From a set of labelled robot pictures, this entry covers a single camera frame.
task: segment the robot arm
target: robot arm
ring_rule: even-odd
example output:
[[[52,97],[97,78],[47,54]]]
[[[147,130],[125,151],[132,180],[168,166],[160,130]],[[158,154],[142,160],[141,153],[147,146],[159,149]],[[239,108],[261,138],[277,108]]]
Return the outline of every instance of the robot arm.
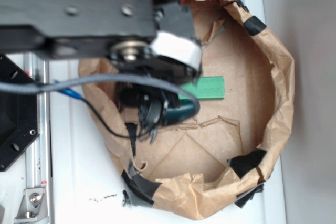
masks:
[[[106,58],[121,74],[177,85],[201,74],[192,14],[180,0],[0,0],[0,52],[23,51],[45,59]],[[195,114],[181,113],[177,94],[161,88],[134,84],[119,96],[122,106],[138,108],[152,140],[160,125]]]

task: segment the dark green object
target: dark green object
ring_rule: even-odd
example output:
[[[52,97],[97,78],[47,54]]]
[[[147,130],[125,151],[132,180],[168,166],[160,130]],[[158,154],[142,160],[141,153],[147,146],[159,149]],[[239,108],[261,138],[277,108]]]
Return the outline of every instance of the dark green object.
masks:
[[[179,108],[168,107],[166,115],[162,118],[162,125],[180,123],[195,113],[195,105],[190,100],[181,101]]]

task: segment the mounting hole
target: mounting hole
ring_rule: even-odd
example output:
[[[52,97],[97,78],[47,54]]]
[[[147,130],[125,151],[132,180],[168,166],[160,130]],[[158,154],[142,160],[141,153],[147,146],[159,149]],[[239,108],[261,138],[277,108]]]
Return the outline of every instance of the mounting hole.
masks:
[[[17,74],[18,74],[18,71],[13,71],[13,72],[9,75],[9,77],[10,77],[11,79],[14,79],[14,78],[17,76]]]
[[[11,144],[11,148],[16,152],[18,152],[20,150],[19,146],[15,143]]]

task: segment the gray cable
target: gray cable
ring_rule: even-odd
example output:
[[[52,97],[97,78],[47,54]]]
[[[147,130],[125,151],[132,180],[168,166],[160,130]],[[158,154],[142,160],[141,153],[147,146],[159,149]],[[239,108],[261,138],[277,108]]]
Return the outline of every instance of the gray cable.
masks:
[[[85,76],[63,82],[49,83],[49,84],[36,84],[36,83],[14,84],[14,83],[0,82],[0,92],[14,93],[14,94],[39,94],[43,92],[59,91],[73,86],[78,86],[91,82],[107,82],[107,81],[130,82],[134,84],[164,89],[173,93],[178,93],[189,98],[194,103],[195,114],[197,114],[201,108],[198,99],[192,94],[181,89],[179,86],[160,79],[147,76],[137,76],[134,74],[93,74],[91,76]]]

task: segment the black cable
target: black cable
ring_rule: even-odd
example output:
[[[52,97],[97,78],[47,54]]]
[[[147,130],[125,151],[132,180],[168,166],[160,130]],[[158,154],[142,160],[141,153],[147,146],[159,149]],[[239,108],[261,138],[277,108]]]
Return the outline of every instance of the black cable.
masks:
[[[92,112],[96,115],[96,117],[99,119],[99,121],[103,124],[103,126],[106,128],[106,130],[108,130],[108,132],[110,132],[112,135],[114,136],[117,136],[117,137],[120,137],[120,138],[126,138],[126,139],[130,139],[129,136],[124,136],[124,135],[120,135],[116,132],[114,132],[108,125],[107,123],[105,122],[105,120],[101,117],[101,115],[98,113],[98,111],[93,107],[93,105],[86,99],[82,98],[81,101],[83,101],[91,110]],[[148,135],[150,132],[151,132],[152,129],[150,129],[149,131],[145,132],[145,133],[142,133],[142,134],[139,134],[136,136],[136,138],[140,138],[140,137],[143,137],[143,136],[146,136]]]

